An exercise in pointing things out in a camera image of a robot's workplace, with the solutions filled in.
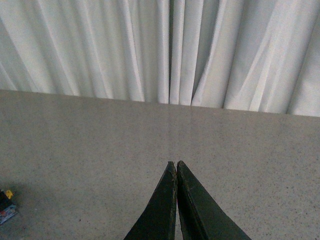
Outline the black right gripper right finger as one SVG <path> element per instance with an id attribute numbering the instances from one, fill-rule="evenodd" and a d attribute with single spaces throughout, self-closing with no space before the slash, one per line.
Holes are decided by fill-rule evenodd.
<path id="1" fill-rule="evenodd" d="M 177 204 L 184 240 L 249 240 L 181 160 L 177 163 Z"/>

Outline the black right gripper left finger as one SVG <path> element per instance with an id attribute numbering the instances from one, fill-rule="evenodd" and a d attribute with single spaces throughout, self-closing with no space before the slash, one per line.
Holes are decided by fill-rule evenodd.
<path id="1" fill-rule="evenodd" d="M 147 206 L 126 240 L 173 240 L 176 231 L 178 177 L 169 161 Z"/>

